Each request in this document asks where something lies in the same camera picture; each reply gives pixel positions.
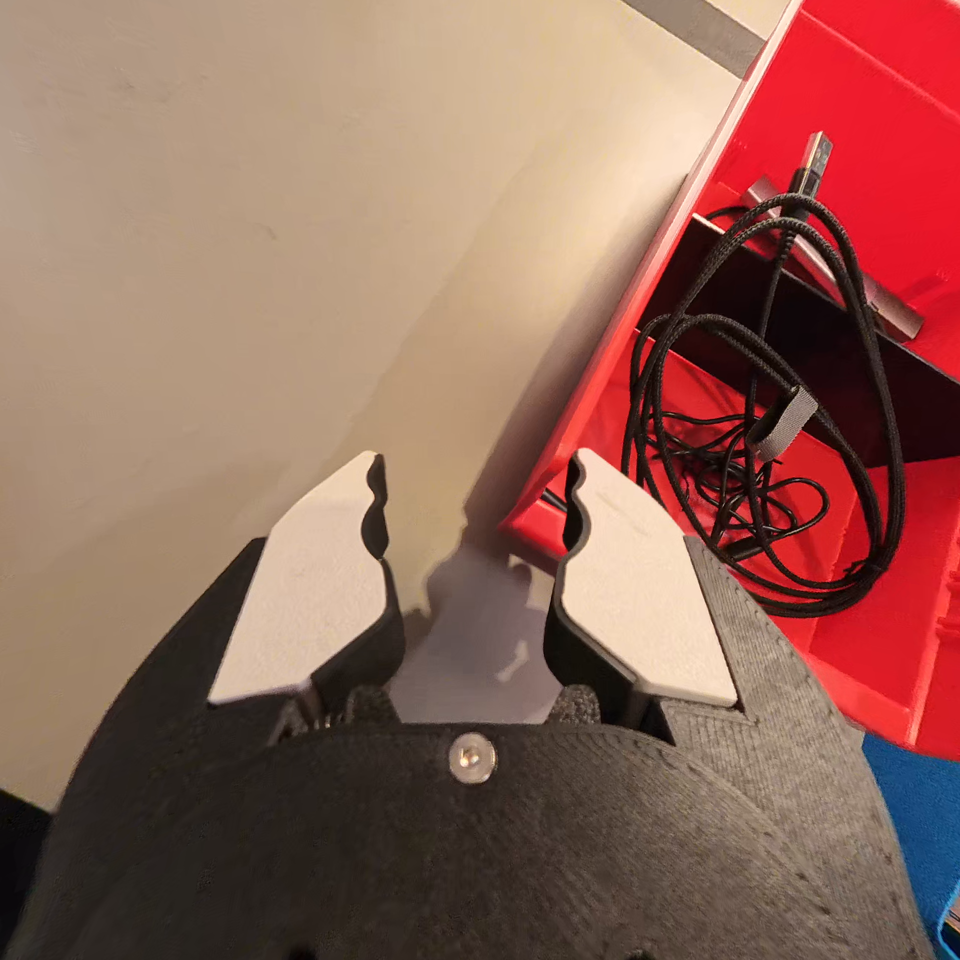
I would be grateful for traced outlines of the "black bin divider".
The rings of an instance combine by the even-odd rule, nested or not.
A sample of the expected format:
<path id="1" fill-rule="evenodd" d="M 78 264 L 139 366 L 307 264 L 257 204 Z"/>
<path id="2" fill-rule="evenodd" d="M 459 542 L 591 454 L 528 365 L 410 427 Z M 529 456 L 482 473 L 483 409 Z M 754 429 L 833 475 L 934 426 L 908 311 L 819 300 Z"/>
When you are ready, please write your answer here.
<path id="1" fill-rule="evenodd" d="M 682 234 L 636 328 L 669 313 L 697 278 L 722 236 L 694 217 Z M 717 314 L 757 331 L 771 262 L 739 248 L 717 270 L 688 311 Z M 843 308 L 790 273 L 777 286 L 766 339 L 820 402 L 866 467 L 885 466 L 882 414 L 854 322 Z M 959 455 L 958 381 L 879 334 L 878 345 L 906 463 Z"/>

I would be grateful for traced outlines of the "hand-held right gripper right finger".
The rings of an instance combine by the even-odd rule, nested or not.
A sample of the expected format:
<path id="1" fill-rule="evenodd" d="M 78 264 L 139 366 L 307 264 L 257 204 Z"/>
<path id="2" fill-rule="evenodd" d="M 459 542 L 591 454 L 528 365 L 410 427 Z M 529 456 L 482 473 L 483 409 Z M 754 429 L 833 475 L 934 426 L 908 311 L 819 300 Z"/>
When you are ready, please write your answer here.
<path id="1" fill-rule="evenodd" d="M 599 719 L 639 727 L 649 704 L 738 704 L 686 535 L 599 454 L 569 462 L 561 557 L 543 637 L 551 673 L 585 688 Z"/>

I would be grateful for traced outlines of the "red plastic bin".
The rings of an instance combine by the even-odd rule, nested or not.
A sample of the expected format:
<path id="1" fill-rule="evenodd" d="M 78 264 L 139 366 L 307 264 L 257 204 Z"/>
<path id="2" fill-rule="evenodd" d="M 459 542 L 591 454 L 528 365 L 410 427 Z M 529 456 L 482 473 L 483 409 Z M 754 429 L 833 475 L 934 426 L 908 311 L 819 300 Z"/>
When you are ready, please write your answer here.
<path id="1" fill-rule="evenodd" d="M 906 518 L 889 572 L 852 609 L 777 624 L 855 723 L 958 759 L 958 2 L 790 2 L 654 234 L 502 527 L 552 558 L 578 449 L 619 466 L 635 328 L 665 313 L 722 226 L 707 214 L 785 188 L 815 131 L 834 143 L 820 196 L 866 280 L 920 319 L 881 339 L 903 444 Z"/>

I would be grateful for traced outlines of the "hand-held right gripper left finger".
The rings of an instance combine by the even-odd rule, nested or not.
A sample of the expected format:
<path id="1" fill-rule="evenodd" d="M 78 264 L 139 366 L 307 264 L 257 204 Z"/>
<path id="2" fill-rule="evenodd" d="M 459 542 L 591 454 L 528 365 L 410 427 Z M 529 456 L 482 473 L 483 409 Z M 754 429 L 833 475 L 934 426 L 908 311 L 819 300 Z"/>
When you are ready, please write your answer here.
<path id="1" fill-rule="evenodd" d="M 270 529 L 207 694 L 212 708 L 281 695 L 318 726 L 382 688 L 405 654 L 390 564 L 386 462 L 366 450 Z"/>

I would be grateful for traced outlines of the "blue plastic bin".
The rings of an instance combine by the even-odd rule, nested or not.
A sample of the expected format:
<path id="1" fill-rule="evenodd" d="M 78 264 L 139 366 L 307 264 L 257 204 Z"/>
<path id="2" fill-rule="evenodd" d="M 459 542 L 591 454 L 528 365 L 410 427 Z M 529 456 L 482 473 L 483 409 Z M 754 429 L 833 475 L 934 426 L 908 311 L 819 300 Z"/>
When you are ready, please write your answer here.
<path id="1" fill-rule="evenodd" d="M 890 812 L 924 929 L 959 957 L 959 763 L 867 734 L 863 753 Z"/>

